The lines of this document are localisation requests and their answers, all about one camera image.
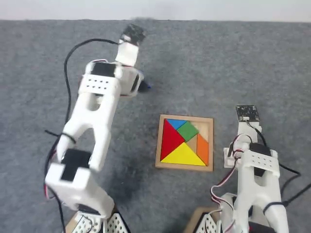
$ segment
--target gray carpet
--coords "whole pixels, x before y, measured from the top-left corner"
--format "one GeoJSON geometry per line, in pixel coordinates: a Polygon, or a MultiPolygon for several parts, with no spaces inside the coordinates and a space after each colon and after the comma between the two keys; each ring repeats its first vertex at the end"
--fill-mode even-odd
{"type": "MultiPolygon", "coordinates": [[[[63,61],[92,37],[117,40],[128,21],[0,21],[2,232],[61,232],[56,202],[42,192],[43,164],[61,132],[67,106],[63,61]]],[[[98,182],[134,233],[181,232],[198,206],[211,206],[209,188],[227,172],[222,150],[237,133],[236,104],[256,104],[269,146],[310,182],[311,24],[139,20],[148,37],[138,68],[150,92],[121,101],[98,182]],[[214,118],[214,172],[156,169],[160,114],[214,118]]],[[[95,43],[69,62],[73,96],[85,65],[113,61],[116,47],[95,43]]],[[[90,150],[91,132],[78,147],[90,150]]],[[[291,176],[281,170],[280,183],[291,176]]],[[[236,192],[237,175],[220,190],[236,192]]],[[[307,233],[311,192],[288,208],[290,232],[307,233]]],[[[73,211],[64,208],[68,221],[73,211]]]]}

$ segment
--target white wire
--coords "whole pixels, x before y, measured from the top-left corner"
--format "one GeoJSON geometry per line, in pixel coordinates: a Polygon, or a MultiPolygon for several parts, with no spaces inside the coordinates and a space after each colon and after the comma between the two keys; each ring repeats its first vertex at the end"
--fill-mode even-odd
{"type": "Polygon", "coordinates": [[[229,230],[231,230],[233,224],[235,223],[235,220],[233,220],[230,225],[224,230],[224,233],[227,233],[229,230]]]}
{"type": "Polygon", "coordinates": [[[231,207],[231,209],[234,208],[233,205],[232,205],[231,203],[229,203],[228,201],[226,201],[225,199],[220,198],[220,197],[218,197],[217,195],[215,195],[214,192],[213,192],[213,189],[223,186],[223,185],[229,180],[229,178],[232,176],[232,174],[233,174],[233,172],[234,172],[234,168],[236,167],[236,165],[237,165],[237,163],[234,164],[234,167],[232,168],[230,174],[227,176],[227,178],[226,178],[224,181],[222,181],[222,182],[221,182],[220,184],[218,184],[218,185],[213,185],[213,186],[210,188],[210,193],[211,193],[211,195],[212,195],[212,200],[213,200],[214,202],[218,203],[219,205],[220,205],[220,202],[219,202],[219,201],[223,201],[223,202],[227,203],[227,204],[231,207]]]}
{"type": "Polygon", "coordinates": [[[97,60],[93,60],[93,61],[91,61],[91,62],[108,62],[108,60],[107,59],[97,59],[97,60]]]}
{"type": "Polygon", "coordinates": [[[250,140],[250,142],[252,142],[252,138],[251,138],[250,135],[248,135],[248,134],[246,134],[246,133],[241,133],[241,134],[239,134],[239,135],[236,137],[236,139],[234,140],[234,144],[237,143],[237,141],[239,140],[239,138],[240,138],[241,136],[247,136],[247,138],[250,140]]]}

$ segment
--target perforated metal bracket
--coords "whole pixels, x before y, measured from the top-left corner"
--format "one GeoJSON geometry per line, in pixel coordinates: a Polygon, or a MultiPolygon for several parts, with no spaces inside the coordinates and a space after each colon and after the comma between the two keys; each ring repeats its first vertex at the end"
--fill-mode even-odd
{"type": "Polygon", "coordinates": [[[128,233],[119,213],[114,213],[107,224],[108,233],[128,233]]]}
{"type": "Polygon", "coordinates": [[[97,233],[100,231],[102,226],[102,221],[99,217],[84,216],[78,213],[75,221],[78,222],[76,227],[73,229],[72,233],[97,233]]]}
{"type": "Polygon", "coordinates": [[[209,214],[205,214],[196,229],[196,233],[216,233],[216,229],[217,226],[212,216],[209,214]]]}

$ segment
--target robotic arm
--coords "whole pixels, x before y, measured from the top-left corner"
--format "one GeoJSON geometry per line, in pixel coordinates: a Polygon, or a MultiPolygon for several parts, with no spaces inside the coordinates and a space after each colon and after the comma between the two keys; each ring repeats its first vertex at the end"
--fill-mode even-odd
{"type": "Polygon", "coordinates": [[[144,80],[133,67],[144,37],[142,28],[129,25],[120,38],[114,62],[103,59],[87,64],[77,102],[57,144],[57,161],[51,163],[45,178],[70,209],[104,222],[111,216],[114,202],[97,185],[93,173],[104,166],[119,98],[135,96],[144,80]],[[74,149],[76,140],[89,128],[94,130],[93,152],[74,149]]]}
{"type": "Polygon", "coordinates": [[[257,143],[257,131],[261,132],[261,127],[256,107],[237,106],[237,112],[238,136],[229,148],[224,148],[224,161],[225,167],[238,170],[238,193],[221,197],[229,204],[220,202],[220,228],[231,233],[288,233],[285,207],[269,206],[273,202],[281,203],[277,152],[257,143]]]}

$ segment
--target black cable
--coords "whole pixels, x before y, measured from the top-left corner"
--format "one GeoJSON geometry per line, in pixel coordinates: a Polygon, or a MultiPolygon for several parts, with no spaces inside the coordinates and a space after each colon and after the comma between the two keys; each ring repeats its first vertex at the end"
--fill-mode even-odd
{"type": "Polygon", "coordinates": [[[57,201],[59,215],[60,215],[60,221],[62,223],[62,228],[63,228],[63,233],[66,233],[66,226],[65,226],[65,221],[64,221],[62,203],[61,203],[60,199],[58,198],[58,196],[56,195],[56,193],[51,188],[49,188],[49,190],[53,193],[53,195],[57,201]]]}
{"type": "MultiPolygon", "coordinates": [[[[266,140],[265,140],[264,136],[262,135],[262,133],[261,133],[258,129],[256,129],[255,127],[253,127],[248,121],[246,121],[246,124],[247,124],[249,127],[253,128],[253,129],[258,133],[258,135],[261,137],[261,140],[262,140],[263,144],[264,144],[266,147],[268,147],[268,146],[267,146],[267,143],[266,143],[266,140]]],[[[301,173],[300,173],[299,171],[296,171],[296,170],[294,170],[294,169],[291,169],[291,168],[289,168],[289,167],[287,167],[287,166],[285,166],[285,165],[283,165],[283,164],[281,164],[281,163],[278,163],[278,164],[279,164],[280,167],[284,168],[285,170],[288,170],[288,171],[290,171],[290,172],[296,174],[295,176],[289,178],[289,179],[284,183],[284,185],[281,187],[280,192],[281,192],[281,197],[283,197],[285,188],[290,184],[290,182],[292,182],[292,181],[295,180],[296,178],[300,177],[300,176],[301,176],[301,173]]],[[[300,197],[302,194],[304,194],[309,188],[311,188],[311,183],[308,184],[306,187],[304,187],[302,190],[300,190],[297,194],[295,194],[294,196],[292,196],[291,198],[289,198],[289,199],[286,200],[286,201],[282,201],[282,202],[271,202],[271,203],[269,203],[269,204],[263,209],[263,213],[265,213],[266,210],[267,210],[270,206],[272,206],[272,205],[284,205],[285,207],[288,206],[292,201],[294,201],[295,199],[297,199],[298,197],[300,197]]]]}
{"type": "Polygon", "coordinates": [[[299,196],[304,194],[309,188],[311,188],[311,183],[308,184],[305,188],[303,188],[301,191],[299,191],[296,195],[289,198],[286,202],[287,204],[290,204],[293,200],[297,199],[299,196]]]}
{"type": "Polygon", "coordinates": [[[268,146],[267,146],[267,143],[266,143],[266,139],[263,137],[262,133],[261,133],[258,129],[256,129],[256,127],[252,126],[252,125],[249,123],[248,120],[246,121],[246,124],[247,124],[249,127],[253,128],[253,129],[258,133],[258,135],[261,137],[261,140],[262,140],[263,144],[264,144],[266,147],[268,147],[268,146]]]}
{"type": "MultiPolygon", "coordinates": [[[[106,43],[109,43],[109,44],[113,44],[113,45],[117,45],[118,43],[115,42],[115,41],[112,41],[112,40],[106,40],[106,39],[98,39],[98,38],[93,38],[93,39],[89,39],[89,40],[86,40],[86,41],[83,41],[79,44],[77,44],[76,46],[74,46],[70,52],[68,53],[68,55],[66,56],[65,58],[65,61],[64,61],[64,76],[65,76],[65,82],[66,82],[66,87],[67,87],[67,92],[68,92],[68,105],[67,105],[67,111],[66,111],[66,116],[65,116],[65,124],[68,122],[69,120],[69,115],[70,115],[70,109],[71,109],[71,90],[70,90],[70,84],[69,84],[69,80],[68,80],[68,73],[67,73],[67,65],[68,65],[68,60],[69,58],[71,57],[71,55],[73,54],[73,52],[81,47],[82,45],[85,45],[85,44],[88,44],[90,42],[93,42],[93,41],[99,41],[99,42],[106,42],[106,43]]],[[[51,135],[54,135],[54,136],[57,136],[57,139],[55,140],[55,142],[53,143],[49,153],[48,153],[48,156],[45,160],[45,164],[44,164],[44,179],[48,173],[48,168],[49,168],[49,164],[50,164],[50,160],[51,158],[53,157],[54,155],[54,151],[55,151],[55,148],[56,148],[56,145],[59,141],[59,138],[60,138],[60,135],[56,135],[55,133],[51,133],[50,131],[46,131],[47,133],[51,134],[51,135]]],[[[55,199],[57,201],[57,204],[58,204],[58,210],[59,210],[59,214],[60,214],[60,218],[61,218],[61,223],[62,223],[62,227],[63,227],[63,232],[66,233],[66,227],[65,227],[65,223],[64,223],[64,215],[63,215],[63,209],[62,209],[62,203],[59,199],[59,197],[57,196],[57,194],[51,189],[48,187],[48,189],[53,193],[53,195],[55,196],[55,199]]]]}
{"type": "Polygon", "coordinates": [[[283,205],[283,206],[285,206],[285,203],[284,203],[284,202],[280,202],[280,201],[271,202],[271,203],[267,204],[266,207],[263,208],[263,210],[262,210],[262,211],[263,211],[263,214],[265,214],[266,211],[267,211],[267,209],[268,209],[270,206],[272,206],[272,205],[283,205]]]}
{"type": "Polygon", "coordinates": [[[77,48],[81,47],[82,45],[86,45],[90,42],[93,42],[93,41],[106,42],[106,43],[113,44],[113,45],[118,44],[117,42],[112,41],[112,40],[93,38],[93,39],[89,39],[89,40],[86,40],[86,41],[83,41],[83,42],[77,44],[76,46],[74,46],[70,50],[70,52],[66,56],[65,61],[64,61],[64,75],[65,75],[65,82],[66,82],[66,87],[67,87],[67,92],[68,92],[68,106],[67,106],[67,112],[66,112],[66,117],[65,117],[65,124],[67,123],[67,121],[69,119],[69,114],[70,114],[70,109],[71,109],[71,90],[70,90],[70,85],[69,85],[69,81],[68,81],[68,74],[67,74],[68,60],[77,48]]]}
{"type": "Polygon", "coordinates": [[[283,198],[283,196],[284,196],[284,190],[286,189],[286,187],[294,180],[294,179],[296,179],[296,178],[298,178],[298,177],[300,177],[301,175],[299,174],[299,175],[294,175],[293,177],[291,177],[291,178],[289,178],[284,184],[283,184],[283,186],[281,187],[281,190],[280,190],[280,192],[281,192],[281,198],[283,198]]]}

